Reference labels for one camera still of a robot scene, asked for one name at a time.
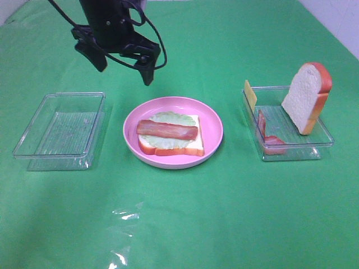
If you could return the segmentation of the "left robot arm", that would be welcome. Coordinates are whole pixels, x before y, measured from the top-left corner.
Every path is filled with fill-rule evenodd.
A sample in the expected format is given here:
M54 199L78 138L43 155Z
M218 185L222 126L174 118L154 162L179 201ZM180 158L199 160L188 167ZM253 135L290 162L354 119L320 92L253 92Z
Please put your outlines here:
M113 53L135 59L131 65L116 58L120 64L138 70L146 86L154 78L160 45L147 39L134 29L147 22L141 4L137 1L80 1L87 25L75 25L71 30L77 40L75 50L102 72L106 58Z

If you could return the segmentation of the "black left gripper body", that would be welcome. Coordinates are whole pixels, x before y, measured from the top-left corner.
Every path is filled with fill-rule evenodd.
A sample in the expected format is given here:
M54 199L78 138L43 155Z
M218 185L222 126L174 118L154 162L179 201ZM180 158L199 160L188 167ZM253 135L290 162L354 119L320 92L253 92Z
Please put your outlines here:
M133 54L157 60L159 44L138 34L134 26L146 22L142 5L83 5L87 25L76 25L73 37L96 44L108 53L131 58Z

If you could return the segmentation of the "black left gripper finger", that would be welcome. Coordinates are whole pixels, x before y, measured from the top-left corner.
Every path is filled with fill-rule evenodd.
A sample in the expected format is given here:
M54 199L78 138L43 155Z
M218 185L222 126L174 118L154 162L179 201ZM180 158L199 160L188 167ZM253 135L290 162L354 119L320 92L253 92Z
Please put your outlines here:
M155 62L153 58L142 55L134 64L146 86L149 86L154 79Z
M89 60L99 72L103 72L107 67L107 60L105 56L84 41L78 41L75 45L75 50Z

